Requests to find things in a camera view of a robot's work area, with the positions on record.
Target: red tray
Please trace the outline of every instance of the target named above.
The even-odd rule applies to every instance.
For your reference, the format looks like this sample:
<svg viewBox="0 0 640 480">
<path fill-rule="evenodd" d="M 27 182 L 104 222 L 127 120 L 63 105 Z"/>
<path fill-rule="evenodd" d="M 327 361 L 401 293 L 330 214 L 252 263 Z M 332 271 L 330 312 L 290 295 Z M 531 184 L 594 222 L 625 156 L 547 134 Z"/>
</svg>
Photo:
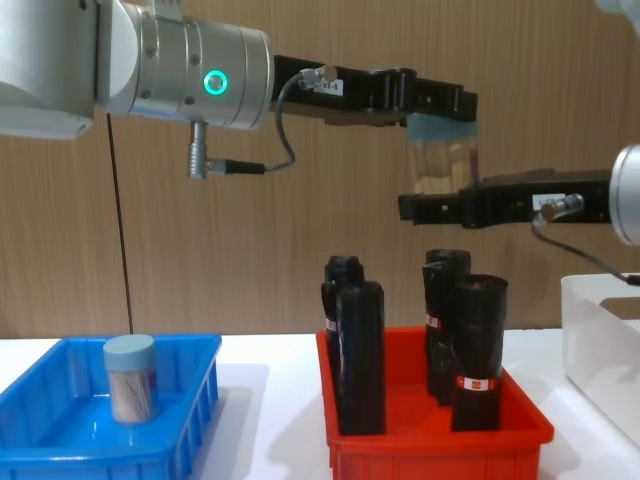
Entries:
<svg viewBox="0 0 640 480">
<path fill-rule="evenodd" d="M 334 480 L 536 480 L 553 426 L 504 372 L 501 429 L 451 432 L 451 408 L 426 393 L 424 328 L 385 333 L 387 433 L 342 436 L 327 338 L 317 334 Z"/>
</svg>

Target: black cylindrical container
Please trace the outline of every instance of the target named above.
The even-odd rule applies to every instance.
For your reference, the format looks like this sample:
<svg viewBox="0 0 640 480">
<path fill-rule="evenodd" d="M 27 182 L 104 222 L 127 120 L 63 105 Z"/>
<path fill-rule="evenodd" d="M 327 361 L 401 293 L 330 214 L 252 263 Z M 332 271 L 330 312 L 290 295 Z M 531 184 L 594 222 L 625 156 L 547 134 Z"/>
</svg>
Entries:
<svg viewBox="0 0 640 480">
<path fill-rule="evenodd" d="M 471 254 L 464 250 L 429 250 L 427 263 L 422 267 L 427 307 L 427 391 L 438 399 L 440 405 L 451 405 L 453 394 L 453 287 L 470 271 Z"/>
<path fill-rule="evenodd" d="M 500 428 L 508 285 L 506 280 L 491 275 L 469 275 L 456 283 L 453 431 Z"/>
<path fill-rule="evenodd" d="M 347 285 L 338 294 L 342 435 L 385 432 L 384 292 L 375 282 Z"/>
<path fill-rule="evenodd" d="M 338 292 L 344 285 L 359 284 L 363 281 L 364 267 L 358 257 L 333 256 L 329 258 L 329 263 L 324 267 L 324 283 L 321 286 L 322 306 L 326 316 L 325 328 L 334 384 L 340 372 L 340 340 L 336 317 Z"/>
</svg>

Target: table surface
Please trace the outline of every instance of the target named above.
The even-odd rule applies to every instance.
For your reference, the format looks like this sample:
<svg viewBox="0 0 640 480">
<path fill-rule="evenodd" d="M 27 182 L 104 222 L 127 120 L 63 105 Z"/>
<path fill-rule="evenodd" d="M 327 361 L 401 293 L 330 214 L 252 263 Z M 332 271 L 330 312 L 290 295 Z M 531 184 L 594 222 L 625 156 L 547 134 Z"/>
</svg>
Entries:
<svg viewBox="0 0 640 480">
<path fill-rule="evenodd" d="M 55 340 L 0 340 L 0 391 Z M 503 364 L 553 423 L 539 480 L 640 478 L 640 448 L 562 373 L 561 330 L 505 332 Z M 313 335 L 225 336 L 220 400 L 193 480 L 330 480 Z"/>
</svg>

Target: blue plastic bin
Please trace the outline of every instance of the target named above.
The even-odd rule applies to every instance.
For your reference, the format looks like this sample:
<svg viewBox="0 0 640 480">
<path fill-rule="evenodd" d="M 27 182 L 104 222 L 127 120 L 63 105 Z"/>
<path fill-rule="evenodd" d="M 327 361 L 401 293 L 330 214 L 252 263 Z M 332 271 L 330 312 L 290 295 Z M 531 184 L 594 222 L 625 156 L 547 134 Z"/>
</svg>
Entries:
<svg viewBox="0 0 640 480">
<path fill-rule="evenodd" d="M 102 346 L 58 342 L 0 395 L 0 480 L 184 480 L 218 399 L 219 335 L 156 340 L 160 413 L 111 417 Z"/>
</svg>

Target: wood grain panel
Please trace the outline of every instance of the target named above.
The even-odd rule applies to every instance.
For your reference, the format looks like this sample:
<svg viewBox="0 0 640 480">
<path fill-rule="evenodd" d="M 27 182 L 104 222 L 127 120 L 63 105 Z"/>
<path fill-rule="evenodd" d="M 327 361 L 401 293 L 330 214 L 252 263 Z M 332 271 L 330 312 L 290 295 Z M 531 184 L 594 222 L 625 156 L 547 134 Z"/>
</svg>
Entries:
<svg viewBox="0 0 640 480">
<path fill-rule="evenodd" d="M 104 114 L 79 139 L 0 137 L 0 336 L 127 332 Z"/>
<path fill-rule="evenodd" d="M 481 174 L 608 168 L 638 140 L 640 43 L 586 0 L 185 0 L 189 15 L 263 29 L 282 54 L 356 68 L 394 65 L 479 93 Z M 560 322 L 562 276 L 594 272 L 537 242 L 527 225 L 463 231 L 400 222 L 416 181 L 401 128 L 328 127 L 288 117 L 299 163 L 265 178 L 185 178 L 188 127 L 115 124 L 137 330 L 299 332 L 323 325 L 327 258 L 361 257 L 385 288 L 388 324 L 420 324 L 420 266 L 466 248 L 474 270 L 510 281 L 510 327 Z M 257 133 L 210 129 L 209 152 L 276 162 L 270 118 Z M 640 267 L 608 226 L 549 233 Z"/>
</svg>

